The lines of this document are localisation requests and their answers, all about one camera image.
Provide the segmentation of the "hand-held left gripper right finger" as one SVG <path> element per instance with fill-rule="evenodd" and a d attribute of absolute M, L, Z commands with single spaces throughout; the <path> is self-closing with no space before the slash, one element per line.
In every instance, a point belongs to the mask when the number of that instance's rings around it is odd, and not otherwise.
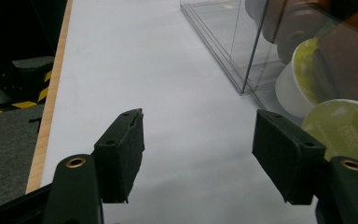
<path fill-rule="evenodd" d="M 314 171 L 326 147 L 286 117 L 256 111 L 252 153 L 283 199 L 309 205 L 314 195 Z"/>

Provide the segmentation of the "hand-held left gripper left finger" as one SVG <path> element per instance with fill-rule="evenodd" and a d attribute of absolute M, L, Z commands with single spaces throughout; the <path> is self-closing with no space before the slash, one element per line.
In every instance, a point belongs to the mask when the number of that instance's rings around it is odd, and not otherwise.
<path fill-rule="evenodd" d="M 104 203 L 126 203 L 145 150 L 143 110 L 121 113 L 94 144 L 100 191 Z"/>

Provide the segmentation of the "clear plastic box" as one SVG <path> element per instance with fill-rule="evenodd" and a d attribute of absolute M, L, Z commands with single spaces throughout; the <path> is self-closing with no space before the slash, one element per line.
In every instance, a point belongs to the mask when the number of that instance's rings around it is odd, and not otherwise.
<path fill-rule="evenodd" d="M 285 67 L 277 48 L 245 10 L 245 0 L 180 0 L 180 7 L 222 65 L 238 93 L 252 93 L 266 109 L 302 127 L 281 107 L 275 81 Z"/>

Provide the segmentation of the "white table sheet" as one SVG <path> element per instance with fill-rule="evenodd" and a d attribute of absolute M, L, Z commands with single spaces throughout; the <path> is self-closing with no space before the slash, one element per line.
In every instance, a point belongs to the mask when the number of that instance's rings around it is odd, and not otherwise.
<path fill-rule="evenodd" d="M 237 94 L 178 0 L 73 0 L 43 182 L 133 108 L 142 166 L 128 202 L 104 207 L 107 224 L 316 224 L 257 162 L 256 102 Z"/>

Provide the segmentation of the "black yellow striped stand base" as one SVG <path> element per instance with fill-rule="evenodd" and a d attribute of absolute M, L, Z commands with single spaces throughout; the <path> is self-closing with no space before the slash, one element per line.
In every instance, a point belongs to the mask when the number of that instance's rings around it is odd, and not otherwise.
<path fill-rule="evenodd" d="M 45 102 L 54 58 L 37 57 L 13 62 L 14 69 L 0 72 L 0 113 Z"/>

